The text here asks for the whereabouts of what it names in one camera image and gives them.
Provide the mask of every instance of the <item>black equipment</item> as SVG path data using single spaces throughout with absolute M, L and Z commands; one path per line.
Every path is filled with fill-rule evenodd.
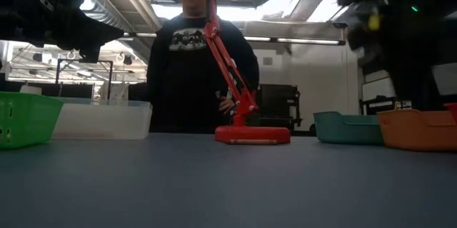
M 260 107 L 259 126 L 286 127 L 293 131 L 301 126 L 300 92 L 297 86 L 261 84 L 256 97 Z M 291 107 L 295 117 L 291 117 Z
M 359 22 L 348 29 L 355 50 L 376 55 L 389 72 L 398 100 L 411 100 L 414 109 L 444 108 L 431 67 L 440 61 L 440 43 L 453 38 L 457 21 L 445 19 L 457 0 L 338 0 L 340 5 L 365 5 Z
M 83 2 L 0 0 L 0 39 L 79 50 L 85 61 L 95 63 L 100 47 L 121 38 L 124 32 L 87 17 L 79 9 Z

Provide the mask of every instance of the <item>man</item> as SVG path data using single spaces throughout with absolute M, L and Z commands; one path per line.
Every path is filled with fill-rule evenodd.
M 206 0 L 182 0 L 183 14 L 167 21 L 151 50 L 147 83 L 155 132 L 214 132 L 235 107 L 204 37 Z M 258 62 L 242 33 L 221 20 L 221 38 L 250 89 Z

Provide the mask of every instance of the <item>orange bin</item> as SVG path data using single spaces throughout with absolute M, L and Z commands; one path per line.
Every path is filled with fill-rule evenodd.
M 449 111 L 385 111 L 378 118 L 387 147 L 457 152 L 457 124 Z
M 449 108 L 449 111 L 451 111 L 451 114 L 452 114 L 452 116 L 454 117 L 454 120 L 456 120 L 456 123 L 457 123 L 457 103 L 447 104 L 446 106 Z

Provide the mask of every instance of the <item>teal tray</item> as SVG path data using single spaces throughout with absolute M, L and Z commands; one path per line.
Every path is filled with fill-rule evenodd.
M 341 115 L 336 111 L 314 114 L 317 137 L 321 142 L 383 145 L 377 116 Z

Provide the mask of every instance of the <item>green basket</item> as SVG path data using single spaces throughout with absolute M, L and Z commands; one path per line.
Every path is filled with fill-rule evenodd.
M 341 115 L 336 111 L 314 114 L 317 137 L 321 142 L 383 145 L 377 116 Z
M 0 92 L 0 149 L 49 141 L 63 105 L 47 96 Z

